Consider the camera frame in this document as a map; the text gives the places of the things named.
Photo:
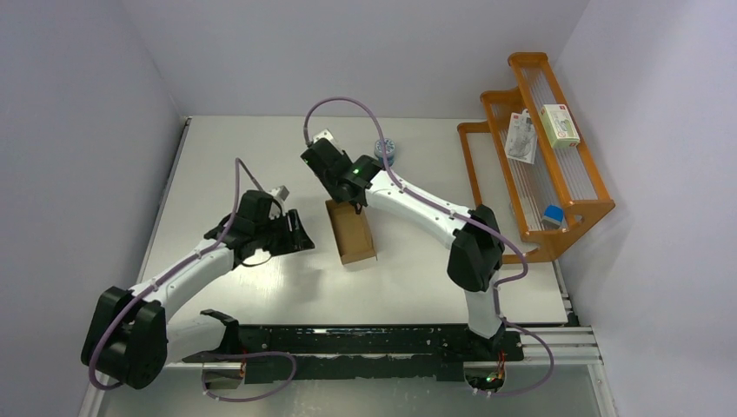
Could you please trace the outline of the brown cardboard box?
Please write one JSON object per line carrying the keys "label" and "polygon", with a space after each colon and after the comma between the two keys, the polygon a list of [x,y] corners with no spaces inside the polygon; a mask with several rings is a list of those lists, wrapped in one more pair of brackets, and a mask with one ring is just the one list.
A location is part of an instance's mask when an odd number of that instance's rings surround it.
{"label": "brown cardboard box", "polygon": [[367,216],[357,214],[347,202],[325,202],[337,251],[342,265],[376,257],[373,236]]}

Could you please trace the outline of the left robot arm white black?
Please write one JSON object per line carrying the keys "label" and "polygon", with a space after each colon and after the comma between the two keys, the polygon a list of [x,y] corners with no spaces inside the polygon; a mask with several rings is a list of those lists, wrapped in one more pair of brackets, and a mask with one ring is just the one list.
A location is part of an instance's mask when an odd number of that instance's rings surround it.
{"label": "left robot arm white black", "polygon": [[213,309],[193,321],[170,324],[174,314],[214,280],[243,267],[257,251],[271,256],[314,248],[289,192],[248,190],[226,215],[175,265],[129,289],[111,287],[98,298],[81,362],[118,386],[147,387],[163,367],[194,355],[229,361],[244,348],[237,319]]}

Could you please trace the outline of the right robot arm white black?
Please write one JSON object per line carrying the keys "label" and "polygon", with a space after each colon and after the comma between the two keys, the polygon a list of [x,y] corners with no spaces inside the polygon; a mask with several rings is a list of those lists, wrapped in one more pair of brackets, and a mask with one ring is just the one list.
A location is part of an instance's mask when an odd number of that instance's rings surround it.
{"label": "right robot arm white black", "polygon": [[401,217],[441,243],[449,252],[448,278],[465,293],[471,353],[488,360],[501,350],[504,325],[493,286],[505,245],[490,208],[468,208],[413,189],[374,157],[351,160],[326,137],[314,140],[301,158],[335,202]]}

